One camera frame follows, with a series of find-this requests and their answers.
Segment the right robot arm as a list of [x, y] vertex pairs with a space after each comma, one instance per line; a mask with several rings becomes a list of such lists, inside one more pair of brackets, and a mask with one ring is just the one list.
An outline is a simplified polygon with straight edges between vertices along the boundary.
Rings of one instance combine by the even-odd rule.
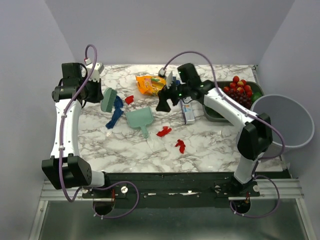
[[201, 81], [195, 66], [186, 63], [178, 67], [182, 81], [177, 85], [173, 74], [164, 68], [158, 76], [164, 78], [165, 86], [158, 92], [158, 112], [170, 112], [168, 100], [175, 106], [179, 101], [190, 98], [209, 107], [223, 116], [238, 130], [236, 146], [240, 153], [239, 164], [228, 185], [230, 192], [241, 196], [248, 190], [248, 184], [254, 179], [258, 160], [273, 142], [271, 119], [265, 114], [257, 114], [237, 103], [211, 80]]

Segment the mint green brush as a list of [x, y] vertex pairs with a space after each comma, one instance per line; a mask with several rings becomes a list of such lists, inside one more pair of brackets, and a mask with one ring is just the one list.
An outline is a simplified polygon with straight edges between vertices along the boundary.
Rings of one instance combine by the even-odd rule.
[[114, 102], [116, 100], [117, 91], [111, 87], [108, 87], [103, 93], [103, 99], [100, 103], [100, 109], [102, 112], [111, 113]]

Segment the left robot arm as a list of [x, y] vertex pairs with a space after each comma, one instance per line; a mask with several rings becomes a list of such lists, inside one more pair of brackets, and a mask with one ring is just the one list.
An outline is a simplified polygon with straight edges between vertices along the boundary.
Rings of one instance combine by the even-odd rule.
[[43, 160], [41, 168], [51, 184], [65, 188], [93, 187], [101, 198], [107, 197], [111, 185], [103, 173], [93, 171], [81, 158], [78, 146], [79, 118], [83, 103], [100, 103], [103, 99], [100, 74], [104, 65], [63, 63], [62, 79], [51, 93], [56, 109], [55, 140], [50, 158]]

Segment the mint green dustpan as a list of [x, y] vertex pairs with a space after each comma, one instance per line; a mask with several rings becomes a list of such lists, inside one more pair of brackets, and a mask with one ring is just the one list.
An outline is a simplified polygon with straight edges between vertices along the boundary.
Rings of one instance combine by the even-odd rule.
[[144, 107], [134, 111], [125, 113], [127, 123], [132, 129], [140, 129], [145, 139], [149, 137], [149, 131], [147, 129], [154, 121], [152, 109]]

